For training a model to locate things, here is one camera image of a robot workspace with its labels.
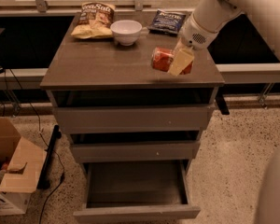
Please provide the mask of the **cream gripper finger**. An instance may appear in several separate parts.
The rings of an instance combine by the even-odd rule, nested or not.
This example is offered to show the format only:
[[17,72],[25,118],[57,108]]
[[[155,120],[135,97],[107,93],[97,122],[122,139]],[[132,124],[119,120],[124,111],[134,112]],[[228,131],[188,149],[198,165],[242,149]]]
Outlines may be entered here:
[[173,76],[185,75],[191,72],[194,61],[192,48],[180,49],[170,64],[168,73]]

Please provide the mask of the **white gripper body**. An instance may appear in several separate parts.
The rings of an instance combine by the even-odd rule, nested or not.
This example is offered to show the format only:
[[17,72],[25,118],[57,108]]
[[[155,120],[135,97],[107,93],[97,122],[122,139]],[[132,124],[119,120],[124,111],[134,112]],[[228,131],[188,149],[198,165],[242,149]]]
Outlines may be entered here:
[[184,45],[194,49],[207,49],[215,40],[218,33],[205,30],[196,22],[194,15],[191,14],[181,28],[181,41]]

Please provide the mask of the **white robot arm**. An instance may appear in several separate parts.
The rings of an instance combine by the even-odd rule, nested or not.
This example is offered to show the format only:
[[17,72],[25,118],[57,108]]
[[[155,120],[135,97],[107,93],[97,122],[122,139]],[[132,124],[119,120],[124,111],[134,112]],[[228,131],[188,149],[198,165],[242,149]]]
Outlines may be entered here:
[[[194,61],[194,50],[207,48],[223,26],[242,13],[280,61],[280,0],[202,0],[184,23],[169,73],[179,75]],[[280,224],[280,146],[265,170],[255,224]]]

